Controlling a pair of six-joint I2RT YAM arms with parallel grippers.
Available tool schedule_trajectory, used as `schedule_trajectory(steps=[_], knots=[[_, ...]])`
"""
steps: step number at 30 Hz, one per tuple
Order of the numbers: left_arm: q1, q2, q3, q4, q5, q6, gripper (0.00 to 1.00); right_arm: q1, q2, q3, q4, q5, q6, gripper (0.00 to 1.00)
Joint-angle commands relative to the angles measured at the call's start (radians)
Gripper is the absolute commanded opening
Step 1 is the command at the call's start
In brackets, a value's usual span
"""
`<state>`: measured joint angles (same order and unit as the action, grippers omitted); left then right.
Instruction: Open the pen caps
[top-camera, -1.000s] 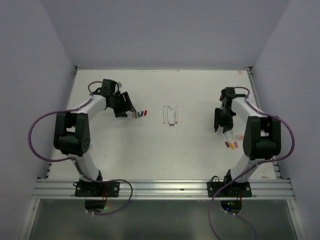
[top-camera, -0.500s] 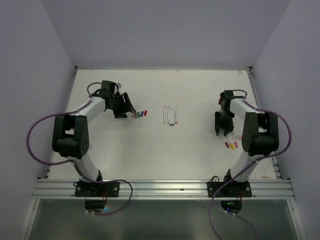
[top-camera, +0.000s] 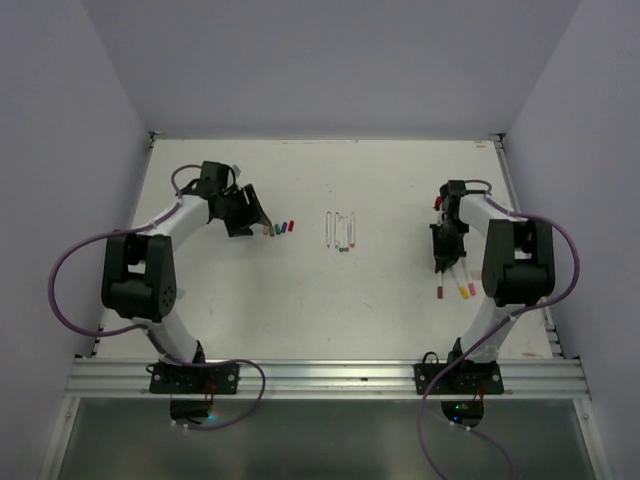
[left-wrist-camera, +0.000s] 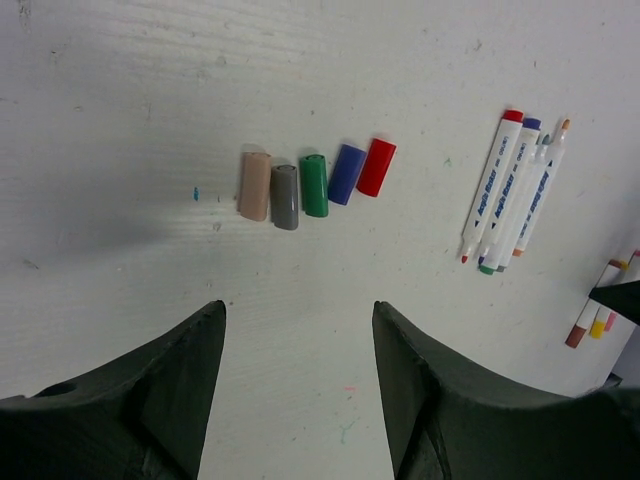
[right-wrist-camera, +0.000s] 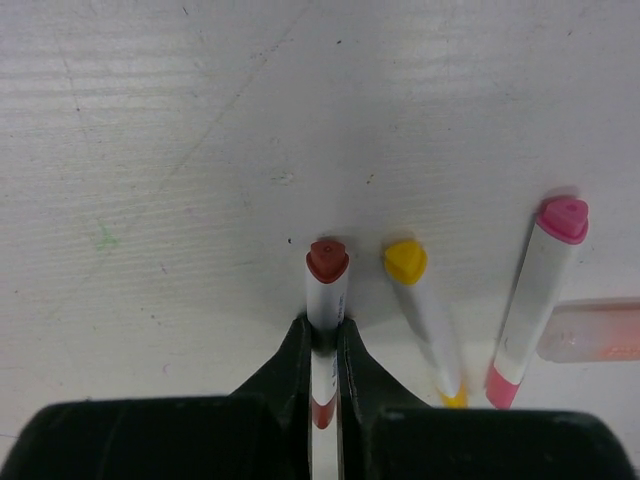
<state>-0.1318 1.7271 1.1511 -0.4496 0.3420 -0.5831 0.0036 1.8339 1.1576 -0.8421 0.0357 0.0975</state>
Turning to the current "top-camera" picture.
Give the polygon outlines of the pink marker pen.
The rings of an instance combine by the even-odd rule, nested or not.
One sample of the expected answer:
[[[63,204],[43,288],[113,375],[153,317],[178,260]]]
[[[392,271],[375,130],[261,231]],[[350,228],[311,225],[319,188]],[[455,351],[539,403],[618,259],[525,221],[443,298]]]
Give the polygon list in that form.
[[[460,262],[461,262],[461,265],[462,265],[462,268],[463,268],[463,272],[464,272],[464,276],[465,276],[465,280],[466,280],[466,283],[467,283],[469,294],[470,294],[470,296],[476,296],[477,295],[476,287],[475,287],[471,272],[469,270],[466,257],[462,257],[460,259]]]

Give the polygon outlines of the yellow marker pen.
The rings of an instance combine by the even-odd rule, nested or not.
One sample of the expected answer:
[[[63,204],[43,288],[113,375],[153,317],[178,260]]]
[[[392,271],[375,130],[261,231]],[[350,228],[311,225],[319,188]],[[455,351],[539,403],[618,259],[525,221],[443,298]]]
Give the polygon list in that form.
[[[467,290],[466,284],[460,280],[459,276],[457,275],[457,273],[455,272],[454,269],[450,270],[450,275],[453,278],[453,280],[454,280],[454,282],[455,282],[455,284],[456,284],[461,296],[464,299],[468,299],[469,298],[469,292]]]

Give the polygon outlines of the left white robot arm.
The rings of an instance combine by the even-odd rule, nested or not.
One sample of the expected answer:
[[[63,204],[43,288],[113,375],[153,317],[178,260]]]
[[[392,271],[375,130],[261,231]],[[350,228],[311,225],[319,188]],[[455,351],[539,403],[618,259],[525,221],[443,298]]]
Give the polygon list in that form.
[[[175,365],[175,384],[193,393],[207,383],[208,369],[201,343],[188,332],[175,309],[174,253],[214,220],[224,223],[231,238],[251,236],[253,226],[270,228],[272,222],[254,186],[240,186],[233,167],[205,161],[195,167],[199,176],[180,187],[176,176],[188,168],[179,167],[170,177],[175,190],[172,207],[137,231],[108,238],[101,301],[106,309],[141,329],[160,361]]]

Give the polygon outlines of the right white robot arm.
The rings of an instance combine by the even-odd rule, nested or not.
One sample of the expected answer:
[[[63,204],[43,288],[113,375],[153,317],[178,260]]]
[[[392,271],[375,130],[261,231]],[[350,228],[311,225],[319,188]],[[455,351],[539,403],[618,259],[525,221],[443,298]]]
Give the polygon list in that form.
[[[553,232],[543,220],[518,217],[492,204],[488,192],[470,189],[463,180],[442,185],[439,200],[439,218],[430,226],[437,274],[464,263],[464,237],[470,230],[484,238],[481,283],[485,298],[471,326],[455,341],[445,369],[449,387],[464,393],[481,380],[477,364],[497,360],[520,311],[535,306],[554,290]]]

